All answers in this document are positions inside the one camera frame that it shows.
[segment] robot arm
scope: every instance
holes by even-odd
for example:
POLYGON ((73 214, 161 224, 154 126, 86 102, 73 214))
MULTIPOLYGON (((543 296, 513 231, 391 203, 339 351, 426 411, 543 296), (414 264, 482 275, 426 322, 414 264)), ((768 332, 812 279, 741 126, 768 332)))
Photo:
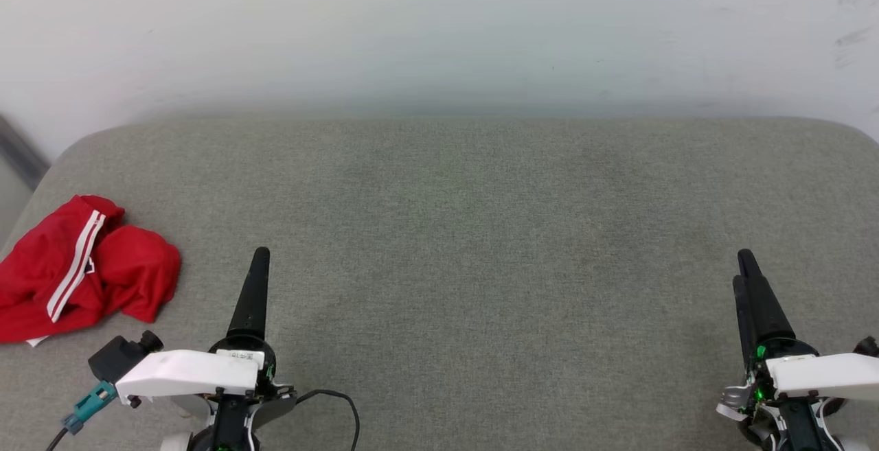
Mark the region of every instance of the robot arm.
POLYGON ((854 354, 820 356, 797 339, 751 251, 738 252, 738 266, 733 292, 744 384, 725 389, 717 411, 737 420, 744 437, 762 449, 842 451, 825 416, 841 409, 844 398, 877 401, 875 341, 864 339, 854 354))
POLYGON ((292 385, 274 382, 275 354, 264 340, 268 274, 269 251, 257 248, 226 336, 207 353, 162 351, 159 338, 145 332, 138 343, 116 336, 92 355, 89 365, 100 383, 62 421, 64 429, 49 450, 65 433, 82 430, 85 421, 116 397, 132 408, 141 404, 141 397, 172 397, 184 410, 203 417, 206 426, 194 436, 188 432, 169 436, 162 451, 258 451, 255 430, 312 395, 326 394, 342 397, 354 411, 354 451, 360 417, 351 398, 326 389, 297 398, 292 385))

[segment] white wall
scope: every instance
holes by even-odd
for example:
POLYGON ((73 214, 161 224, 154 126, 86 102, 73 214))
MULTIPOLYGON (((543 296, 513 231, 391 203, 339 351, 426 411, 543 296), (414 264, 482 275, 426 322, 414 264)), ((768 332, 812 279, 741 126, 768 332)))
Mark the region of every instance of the white wall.
POLYGON ((0 0, 50 159, 205 114, 803 115, 879 138, 879 0, 0 0))

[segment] white label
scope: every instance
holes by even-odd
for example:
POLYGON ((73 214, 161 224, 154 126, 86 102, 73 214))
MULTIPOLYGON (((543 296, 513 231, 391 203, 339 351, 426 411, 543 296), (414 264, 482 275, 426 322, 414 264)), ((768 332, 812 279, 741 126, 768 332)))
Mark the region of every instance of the white label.
POLYGON ((28 339, 27 343, 28 343, 28 345, 31 345, 31 347, 34 347, 34 348, 35 348, 35 347, 37 347, 37 345, 40 344, 40 342, 41 342, 43 339, 46 339, 46 338, 48 338, 48 336, 42 336, 42 338, 28 339))
POLYGON ((253 360, 260 365, 260 370, 266 364, 266 354, 263 351, 250 350, 217 350, 218 355, 234 358, 244 358, 245 360, 253 360))

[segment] red cloth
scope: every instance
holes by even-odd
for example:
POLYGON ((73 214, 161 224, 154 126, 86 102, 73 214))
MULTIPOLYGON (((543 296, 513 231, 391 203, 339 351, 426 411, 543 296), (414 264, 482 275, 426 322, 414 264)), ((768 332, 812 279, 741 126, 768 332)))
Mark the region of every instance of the red cloth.
POLYGON ((125 209, 75 196, 24 235, 0 263, 0 342, 95 325, 122 313, 151 323, 174 296, 180 253, 122 225, 125 209))

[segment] black cable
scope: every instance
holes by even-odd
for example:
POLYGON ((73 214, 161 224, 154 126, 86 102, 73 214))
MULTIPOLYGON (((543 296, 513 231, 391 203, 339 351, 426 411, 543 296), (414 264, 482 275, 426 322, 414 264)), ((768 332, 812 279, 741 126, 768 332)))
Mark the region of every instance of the black cable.
POLYGON ((354 406, 354 401, 352 401, 349 395, 338 391, 331 391, 330 389, 315 389, 314 391, 309 391, 304 395, 301 395, 301 397, 296 398, 296 404, 298 405, 308 398, 314 397, 314 395, 330 395, 330 397, 342 398, 343 400, 348 401, 348 404, 351 405, 351 411, 354 413, 354 441, 351 442, 351 451, 354 451, 354 449, 357 448, 357 438, 361 435, 361 416, 357 414, 357 407, 354 406))
POLYGON ((60 442, 60 438, 63 438, 66 433, 67 433, 67 427, 64 427, 62 430, 60 430, 60 432, 58 432, 58 435, 56 435, 56 438, 52 439, 52 443, 49 445, 48 448, 46 448, 46 451, 52 451, 54 449, 54 447, 56 447, 58 445, 58 443, 60 442))

